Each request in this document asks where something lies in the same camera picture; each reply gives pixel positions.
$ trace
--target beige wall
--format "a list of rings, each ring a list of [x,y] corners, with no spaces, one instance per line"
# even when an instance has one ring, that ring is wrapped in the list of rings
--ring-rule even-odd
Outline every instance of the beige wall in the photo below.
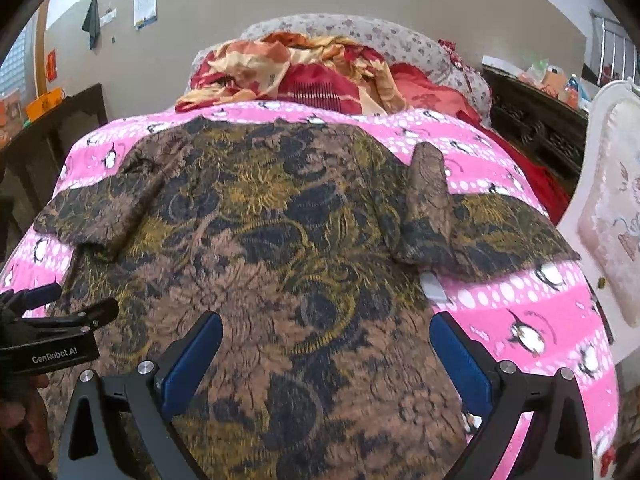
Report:
[[[133,0],[98,0],[100,15],[111,4],[118,17],[90,51],[81,30],[90,1],[80,0],[46,33],[47,52],[55,48],[58,60],[52,86],[74,94],[101,82],[111,119],[171,106],[197,51],[236,38],[252,23],[296,12],[391,20],[434,40],[456,41],[476,66],[483,54],[523,68],[548,57],[579,73],[585,49],[585,37],[547,0],[158,0],[158,21],[139,31],[132,24]]]

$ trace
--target orange container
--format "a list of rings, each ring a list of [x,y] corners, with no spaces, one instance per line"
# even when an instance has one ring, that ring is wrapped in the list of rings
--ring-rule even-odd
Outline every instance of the orange container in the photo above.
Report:
[[[29,103],[25,110],[30,121],[35,121],[41,115],[58,106],[65,95],[62,88],[54,88],[51,92],[41,95],[35,101]]]

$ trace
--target bed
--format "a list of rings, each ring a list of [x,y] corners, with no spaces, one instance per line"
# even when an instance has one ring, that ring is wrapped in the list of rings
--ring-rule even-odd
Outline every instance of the bed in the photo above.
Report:
[[[349,20],[351,18],[345,17],[343,21]],[[259,36],[281,23],[282,19],[278,19],[269,27],[250,27],[243,35]],[[370,27],[372,31],[374,27],[379,28],[380,41],[390,41],[388,53],[398,59],[392,52],[402,51],[402,43],[391,40],[397,34],[381,28],[381,23],[367,20],[359,27]],[[345,23],[344,27],[362,30],[353,24]],[[318,33],[316,28],[305,30]],[[417,41],[424,41],[417,33],[413,34]],[[407,61],[412,62],[412,58],[408,57]],[[442,76],[443,81],[452,77],[444,68]],[[444,154],[450,192],[509,194],[545,213],[520,168],[492,140],[462,121],[425,109],[365,117],[281,102],[234,103],[181,114],[165,111],[112,121],[75,143],[60,173],[54,196],[63,189],[88,186],[115,174],[135,142],[199,115],[232,123],[265,123],[283,118],[290,122],[352,124],[361,127],[404,163],[409,163],[416,144],[429,142]],[[0,290],[62,282],[72,253],[72,247],[39,235],[33,228],[28,229],[0,273]],[[616,431],[616,376],[602,320],[577,264],[549,264],[473,285],[423,273],[421,284],[434,309],[450,312],[497,360],[509,359],[523,371],[545,375],[552,375],[559,367],[571,368],[584,398],[594,455],[600,456],[608,449]],[[45,314],[46,308],[31,312],[32,316]],[[461,416],[468,423],[471,437],[480,420],[469,413]],[[495,479],[507,478],[529,421],[530,417],[523,415]]]

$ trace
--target blue gripper pad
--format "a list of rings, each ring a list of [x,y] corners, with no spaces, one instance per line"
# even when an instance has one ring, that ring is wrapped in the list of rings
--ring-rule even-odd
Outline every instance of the blue gripper pad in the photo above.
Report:
[[[191,332],[197,329],[197,324],[185,336],[190,342],[162,382],[160,415],[164,420],[171,420],[175,415],[186,412],[222,343],[222,320],[218,314],[212,314],[197,334],[190,337]]]
[[[469,413],[488,416],[493,409],[491,383],[442,316],[431,319],[429,337]]]

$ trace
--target brown floral coat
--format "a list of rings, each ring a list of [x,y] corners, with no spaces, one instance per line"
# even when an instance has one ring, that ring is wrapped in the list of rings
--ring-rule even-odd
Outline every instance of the brown floral coat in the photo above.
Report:
[[[430,144],[406,167],[338,124],[197,118],[35,227],[78,245],[54,316],[120,302],[96,334],[100,374],[220,314],[222,346],[174,420],[212,479],[442,478],[465,437],[416,266],[481,280],[575,257],[519,200],[450,195]],[[52,375],[56,437],[83,368]]]

